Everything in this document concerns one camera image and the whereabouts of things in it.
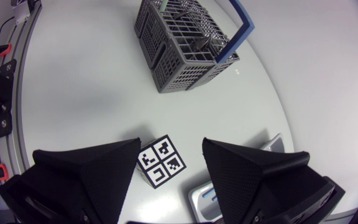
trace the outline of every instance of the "white table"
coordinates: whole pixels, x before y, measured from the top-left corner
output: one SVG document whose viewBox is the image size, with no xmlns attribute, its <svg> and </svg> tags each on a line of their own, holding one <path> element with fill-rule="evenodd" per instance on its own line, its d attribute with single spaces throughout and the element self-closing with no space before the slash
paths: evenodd
<svg viewBox="0 0 358 224">
<path fill-rule="evenodd" d="M 231 37 L 237 27 L 214 1 L 200 1 Z M 66 151 L 168 134 L 187 168 L 158 189 L 135 170 L 119 223 L 194 222 L 188 191 L 208 180 L 204 137 L 259 147 L 282 133 L 293 152 L 280 101 L 245 41 L 236 62 L 191 91 L 159 94 L 134 32 L 139 0 L 42 1 L 22 86 L 25 147 Z"/>
</svg>

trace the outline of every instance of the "grid pattern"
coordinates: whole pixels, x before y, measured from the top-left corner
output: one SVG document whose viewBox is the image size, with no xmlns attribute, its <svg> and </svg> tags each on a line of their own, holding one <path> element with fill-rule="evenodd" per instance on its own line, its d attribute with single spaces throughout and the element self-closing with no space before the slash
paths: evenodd
<svg viewBox="0 0 358 224">
<path fill-rule="evenodd" d="M 204 82 L 209 82 L 211 81 L 213 78 L 215 78 L 217 75 L 219 75 L 221 72 L 223 72 L 223 70 L 227 69 L 228 66 L 230 66 L 231 63 L 226 64 L 225 66 L 221 66 L 219 68 L 217 68 L 212 74 L 208 75 L 205 79 Z"/>
<path fill-rule="evenodd" d="M 142 30 L 143 23 L 146 21 L 146 14 L 149 10 L 149 4 L 147 1 L 142 1 L 140 5 L 139 13 L 137 14 L 136 22 L 135 22 L 135 31 L 137 36 L 140 36 L 140 32 Z"/>
<path fill-rule="evenodd" d="M 239 60 L 238 54 L 234 52 L 224 63 L 216 63 L 215 57 L 229 39 L 199 2 L 168 1 L 165 11 L 159 12 L 161 2 L 143 0 L 135 24 L 135 30 L 142 30 L 144 24 L 139 35 L 143 40 L 140 44 L 144 45 L 142 49 L 153 70 L 159 92 L 188 90 L 208 83 Z M 189 13 L 175 18 L 179 13 L 187 11 Z M 196 47 L 201 40 L 206 39 L 209 44 L 202 48 Z"/>
<path fill-rule="evenodd" d="M 146 53 L 150 59 L 149 67 L 151 68 L 156 60 L 158 48 L 167 41 L 164 30 L 153 14 L 149 14 L 140 38 L 143 40 L 144 47 L 147 50 Z"/>
<path fill-rule="evenodd" d="M 165 82 L 168 81 L 179 63 L 179 59 L 176 56 L 172 45 L 169 45 L 154 70 L 154 75 L 157 77 L 160 88 L 162 88 Z"/>
</svg>

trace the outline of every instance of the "metal rail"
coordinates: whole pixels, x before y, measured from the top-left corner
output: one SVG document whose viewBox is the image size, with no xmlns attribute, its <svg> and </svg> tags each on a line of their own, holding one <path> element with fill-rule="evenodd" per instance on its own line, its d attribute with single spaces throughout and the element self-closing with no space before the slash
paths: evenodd
<svg viewBox="0 0 358 224">
<path fill-rule="evenodd" d="M 17 60 L 17 67 L 14 73 L 11 110 L 13 130 L 10 135 L 0 138 L 0 163 L 6 165 L 10 177 L 21 174 L 30 167 L 22 129 L 22 81 L 30 37 L 41 9 L 41 2 L 37 2 L 28 20 L 12 28 L 9 39 L 7 40 L 7 42 L 11 43 L 12 49 L 0 62 L 1 66 L 13 59 Z"/>
</svg>

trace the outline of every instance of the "dishwasher basket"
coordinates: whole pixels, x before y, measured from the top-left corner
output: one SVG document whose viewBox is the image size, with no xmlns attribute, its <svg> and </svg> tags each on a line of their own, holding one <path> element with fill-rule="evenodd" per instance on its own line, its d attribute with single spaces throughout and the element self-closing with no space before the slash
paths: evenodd
<svg viewBox="0 0 358 224">
<path fill-rule="evenodd" d="M 240 60 L 235 50 L 254 25 L 238 0 L 230 2 L 243 21 L 232 40 L 198 1 L 169 0 L 165 7 L 163 0 L 142 0 L 135 32 L 158 92 L 191 90 Z"/>
</svg>

